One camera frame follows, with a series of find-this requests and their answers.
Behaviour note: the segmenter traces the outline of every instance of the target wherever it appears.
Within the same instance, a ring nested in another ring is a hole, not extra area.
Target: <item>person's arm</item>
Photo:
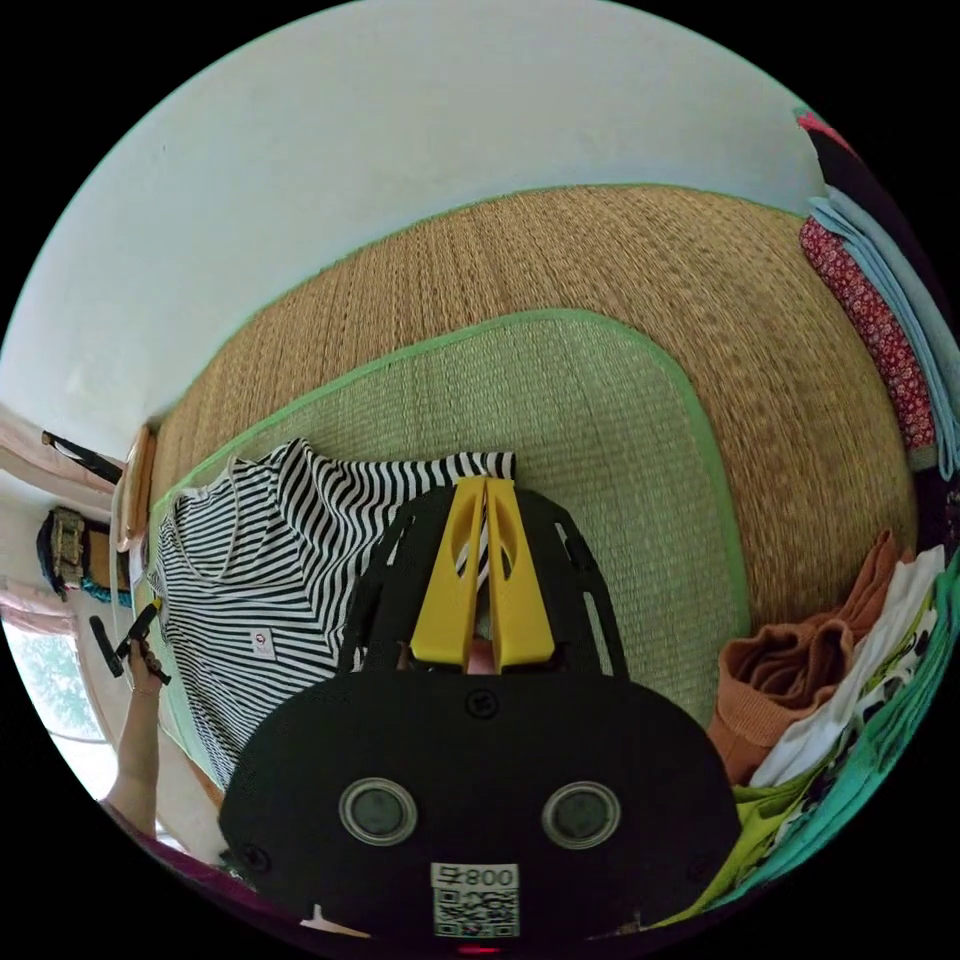
[[[133,643],[130,649],[133,691],[117,746],[117,779],[104,800],[140,833],[155,838],[162,685],[147,668],[148,663],[158,666],[148,644],[142,644],[142,652],[140,647]]]

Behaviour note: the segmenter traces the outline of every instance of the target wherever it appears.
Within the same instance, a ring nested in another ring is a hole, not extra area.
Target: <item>black and white striped shirt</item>
[[[512,479],[509,453],[346,462],[302,440],[233,461],[160,526],[151,582],[197,732],[226,787],[257,726],[329,679],[357,578],[397,508],[459,477]],[[486,576],[484,552],[481,579]]]

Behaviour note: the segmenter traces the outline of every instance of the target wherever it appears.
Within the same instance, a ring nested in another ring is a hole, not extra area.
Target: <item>green mat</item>
[[[518,485],[562,504],[590,543],[631,678],[707,725],[720,648],[749,633],[746,574],[709,422],[683,371],[648,338],[557,309],[391,354],[200,464],[154,505],[151,542],[179,490],[213,480],[230,455],[257,459],[295,437],[351,460],[514,451]],[[209,770],[179,678],[171,688],[168,732]]]

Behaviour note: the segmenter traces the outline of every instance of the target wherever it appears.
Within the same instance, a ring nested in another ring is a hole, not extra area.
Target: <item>yellow plastic piece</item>
[[[477,616],[485,483],[484,477],[468,477],[457,483],[410,643],[410,652],[421,663],[459,666],[466,672]],[[469,554],[461,576],[457,574],[457,561],[467,545]]]
[[[493,660],[501,673],[504,667],[547,662],[554,642],[513,481],[487,480],[486,494]]]

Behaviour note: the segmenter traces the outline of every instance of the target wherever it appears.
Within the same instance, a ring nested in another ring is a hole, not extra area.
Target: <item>orange cloth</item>
[[[833,696],[870,632],[896,569],[893,534],[884,531],[864,562],[847,602],[799,624],[763,627],[720,652],[717,703],[707,735],[732,784],[746,785],[786,729]],[[914,559],[904,553],[903,562]]]

